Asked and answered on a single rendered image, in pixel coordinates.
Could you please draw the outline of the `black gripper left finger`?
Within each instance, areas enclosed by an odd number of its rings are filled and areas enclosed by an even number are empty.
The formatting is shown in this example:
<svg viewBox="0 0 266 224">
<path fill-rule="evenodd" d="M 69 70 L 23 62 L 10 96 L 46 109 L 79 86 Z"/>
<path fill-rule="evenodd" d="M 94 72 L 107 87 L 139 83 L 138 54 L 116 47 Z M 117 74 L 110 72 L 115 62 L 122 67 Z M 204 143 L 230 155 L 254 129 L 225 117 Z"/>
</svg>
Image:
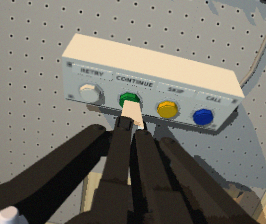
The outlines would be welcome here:
<svg viewBox="0 0 266 224">
<path fill-rule="evenodd" d="M 124 101 L 115 126 L 89 125 L 0 184 L 0 224 L 45 224 L 105 156 L 87 224 L 127 224 L 132 101 Z"/>
</svg>

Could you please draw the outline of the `beige button panel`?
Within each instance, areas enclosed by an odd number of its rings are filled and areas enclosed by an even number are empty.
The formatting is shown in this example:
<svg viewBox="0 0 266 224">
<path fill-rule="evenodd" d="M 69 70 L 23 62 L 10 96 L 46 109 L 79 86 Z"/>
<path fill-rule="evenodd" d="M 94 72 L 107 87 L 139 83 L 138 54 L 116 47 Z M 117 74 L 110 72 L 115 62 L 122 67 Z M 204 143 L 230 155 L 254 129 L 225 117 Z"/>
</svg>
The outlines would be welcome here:
<svg viewBox="0 0 266 224">
<path fill-rule="evenodd" d="M 142 116 L 217 130 L 245 98 L 265 48 L 266 36 L 238 83 L 234 71 L 75 34 L 62 55 L 64 99 L 118 111 L 128 100 Z"/>
</svg>

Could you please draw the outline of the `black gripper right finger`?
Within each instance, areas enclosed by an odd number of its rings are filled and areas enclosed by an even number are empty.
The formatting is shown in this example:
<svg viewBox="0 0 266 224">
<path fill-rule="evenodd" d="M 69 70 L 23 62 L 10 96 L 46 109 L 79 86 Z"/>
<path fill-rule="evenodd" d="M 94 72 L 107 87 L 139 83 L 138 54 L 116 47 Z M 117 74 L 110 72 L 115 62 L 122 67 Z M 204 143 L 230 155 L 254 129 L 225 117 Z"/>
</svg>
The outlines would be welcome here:
<svg viewBox="0 0 266 224">
<path fill-rule="evenodd" d="M 175 140 L 153 139 L 139 103 L 132 102 L 132 109 L 129 170 L 135 213 L 153 213 L 155 224 L 260 224 Z"/>
</svg>

